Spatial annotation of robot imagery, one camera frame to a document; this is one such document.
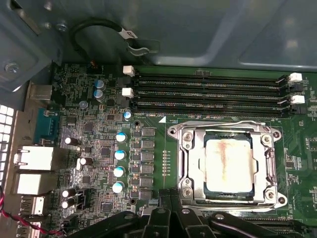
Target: screw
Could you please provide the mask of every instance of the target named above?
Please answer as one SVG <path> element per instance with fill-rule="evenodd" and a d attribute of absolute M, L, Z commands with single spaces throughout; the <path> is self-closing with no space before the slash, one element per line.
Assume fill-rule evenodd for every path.
<path fill-rule="evenodd" d="M 280 197 L 278 199 L 278 202 L 281 203 L 281 204 L 284 204 L 285 203 L 285 198 L 284 197 Z"/>
<path fill-rule="evenodd" d="M 183 214 L 188 214 L 188 213 L 190 213 L 190 210 L 188 210 L 187 208 L 184 208 L 184 209 L 182 210 L 182 213 L 183 213 Z"/>
<path fill-rule="evenodd" d="M 279 138 L 279 133 L 276 131 L 273 133 L 274 138 Z"/>
<path fill-rule="evenodd" d="M 218 220 L 223 220 L 224 219 L 224 215 L 222 215 L 222 214 L 216 214 L 215 217 Z"/>
<path fill-rule="evenodd" d="M 19 65 L 15 62 L 7 63 L 4 67 L 5 71 L 8 73 L 17 73 L 19 71 Z"/>
<path fill-rule="evenodd" d="M 192 133 L 190 133 L 190 132 L 184 133 L 183 139 L 184 139 L 185 141 L 191 141 L 191 140 L 193 139 Z"/>
<path fill-rule="evenodd" d="M 262 143 L 263 144 L 268 145 L 268 144 L 271 143 L 271 140 L 272 140 L 272 138 L 268 134 L 265 134 L 265 135 L 262 136 Z"/>
<path fill-rule="evenodd" d="M 45 28 L 48 29 L 48 30 L 50 30 L 50 29 L 52 28 L 52 24 L 50 24 L 49 22 L 46 22 L 46 23 L 44 24 L 44 26 L 45 26 Z"/>
<path fill-rule="evenodd" d="M 190 195 L 192 195 L 192 191 L 190 188 L 187 187 L 187 188 L 183 189 L 183 196 L 184 197 L 188 197 Z"/>
<path fill-rule="evenodd" d="M 275 194 L 272 190 L 266 191 L 265 195 L 268 199 L 273 199 L 275 197 Z"/>
<path fill-rule="evenodd" d="M 56 25 L 56 29 L 60 32 L 66 32 L 68 30 L 68 27 L 65 23 L 61 22 Z"/>

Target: white capacitor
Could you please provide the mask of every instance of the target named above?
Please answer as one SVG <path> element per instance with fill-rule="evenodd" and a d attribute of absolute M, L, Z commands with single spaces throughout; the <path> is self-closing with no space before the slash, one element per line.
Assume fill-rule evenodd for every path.
<path fill-rule="evenodd" d="M 120 193 L 122 192 L 124 189 L 124 183 L 123 182 L 116 182 L 113 186 L 112 186 L 112 191 L 114 193 Z"/>
<path fill-rule="evenodd" d="M 124 143 L 126 142 L 128 136 L 123 133 L 123 132 L 119 132 L 116 136 L 115 139 L 119 142 L 119 143 Z"/>
<path fill-rule="evenodd" d="M 126 152 L 124 150 L 117 150 L 115 153 L 114 153 L 114 157 L 117 159 L 117 160 L 123 160 L 125 157 L 127 156 Z"/>
<path fill-rule="evenodd" d="M 130 111 L 124 112 L 123 118 L 124 118 L 124 120 L 126 120 L 126 121 L 131 120 L 131 118 L 132 118 L 131 112 L 130 112 Z"/>
<path fill-rule="evenodd" d="M 113 175 L 117 178 L 124 176 L 125 169 L 122 166 L 118 166 L 113 170 Z"/>

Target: motherboard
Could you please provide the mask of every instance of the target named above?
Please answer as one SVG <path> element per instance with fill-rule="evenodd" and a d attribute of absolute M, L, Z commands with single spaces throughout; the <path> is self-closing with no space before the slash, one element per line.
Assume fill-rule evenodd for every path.
<path fill-rule="evenodd" d="M 317 74 L 303 73 L 300 83 L 289 86 L 286 81 L 291 74 L 287 72 L 164 66 L 136 66 L 130 71 L 127 75 L 121 67 L 83 64 L 54 69 L 52 103 L 39 112 L 34 141 L 69 151 L 64 161 L 67 166 L 58 171 L 57 189 L 50 200 L 50 229 L 58 230 L 69 216 L 76 216 L 73 233 L 121 211 L 141 215 L 146 208 L 158 205 L 159 189 L 172 187 L 182 190 L 183 204 L 197 201 L 206 216 L 217 207 L 268 228 L 286 220 L 317 225 Z M 205 79 L 213 84 L 208 97 L 201 95 L 207 88 Z M 303 104 L 290 101 L 300 101 L 302 96 Z M 251 125 L 254 134 L 246 136 Z M 233 198 L 237 205 L 244 201 L 242 197 L 250 196 L 244 193 L 256 189 L 250 176 L 244 175 L 261 165 L 248 161 L 226 164 L 230 171 L 226 178 L 217 175 L 218 168 L 224 167 L 217 165 L 220 162 L 206 159 L 199 164 L 206 167 L 202 184 L 216 191 L 207 193 L 202 188 L 202 196 L 210 198 L 209 202 L 193 196 L 193 191 L 198 194 L 197 187 L 182 187 L 180 154 L 189 151 L 203 126 L 208 127 L 204 130 L 209 138 L 204 142 L 206 155 L 216 158 L 221 154 L 221 161 L 226 147 L 231 154 L 226 155 L 226 163 L 248 157 L 250 151 L 236 148 L 249 145 L 255 139 L 252 136 L 262 133 L 264 145 L 272 145 L 272 184 L 265 199 L 276 198 L 280 206 L 257 210 L 241 202 L 242 206 L 228 207 Z M 181 132 L 175 128 L 189 129 Z M 262 147 L 253 142 L 252 150 L 255 153 Z M 238 186 L 230 185 L 237 179 L 242 179 Z M 198 184 L 194 179 L 183 182 Z M 234 188 L 244 193 L 236 195 Z M 85 195 L 80 208 L 67 198 L 72 189 Z"/>

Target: capacitor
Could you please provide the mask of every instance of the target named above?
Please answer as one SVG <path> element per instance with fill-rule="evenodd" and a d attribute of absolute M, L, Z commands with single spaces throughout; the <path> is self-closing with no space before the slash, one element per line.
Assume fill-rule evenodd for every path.
<path fill-rule="evenodd" d="M 87 101 L 80 101 L 80 102 L 79 102 L 79 108 L 80 108 L 80 109 L 86 109 L 86 108 L 88 108 L 88 102 L 87 102 Z"/>
<path fill-rule="evenodd" d="M 123 160 L 126 156 L 127 156 L 127 153 L 126 153 L 124 150 L 117 150 L 117 151 L 114 153 L 114 157 L 115 157 L 117 160 Z"/>
<path fill-rule="evenodd" d="M 96 98 L 96 100 L 100 103 L 102 103 L 106 96 L 105 94 L 100 90 L 100 89 L 97 89 L 95 92 L 94 92 L 94 97 Z"/>
<path fill-rule="evenodd" d="M 112 186 L 112 191 L 114 193 L 120 193 L 122 192 L 124 189 L 124 183 L 121 181 L 116 182 L 113 186 Z"/>
<path fill-rule="evenodd" d="M 104 91 L 106 89 L 106 85 L 102 80 L 96 80 L 95 81 L 95 87 L 97 89 L 100 89 L 101 91 Z"/>
<path fill-rule="evenodd" d="M 74 145 L 77 146 L 80 144 L 79 140 L 73 137 L 67 137 L 65 138 L 65 144 L 66 145 Z"/>
<path fill-rule="evenodd" d="M 113 175 L 117 178 L 124 176 L 125 174 L 125 169 L 122 166 L 118 166 L 113 170 Z"/>
<path fill-rule="evenodd" d="M 93 163 L 93 158 L 91 157 L 85 157 L 80 159 L 81 165 L 91 165 Z"/>
<path fill-rule="evenodd" d="M 123 133 L 123 132 L 119 132 L 116 136 L 115 139 L 119 142 L 119 143 L 124 143 L 126 142 L 126 140 L 128 139 L 128 136 Z"/>
<path fill-rule="evenodd" d="M 130 112 L 130 111 L 124 112 L 124 113 L 123 113 L 123 118 L 124 118 L 124 120 L 126 120 L 126 121 L 131 120 L 131 118 L 132 118 L 131 112 Z"/>
<path fill-rule="evenodd" d="M 66 209 L 66 208 L 69 208 L 70 206 L 73 206 L 75 204 L 76 204 L 76 199 L 74 197 L 70 197 L 61 203 L 61 207 L 63 209 Z"/>
<path fill-rule="evenodd" d="M 74 189 L 74 188 L 69 188 L 69 189 L 64 190 L 64 191 L 61 193 L 61 196 L 67 198 L 67 197 L 74 196 L 75 194 L 76 194 L 76 189 Z"/>

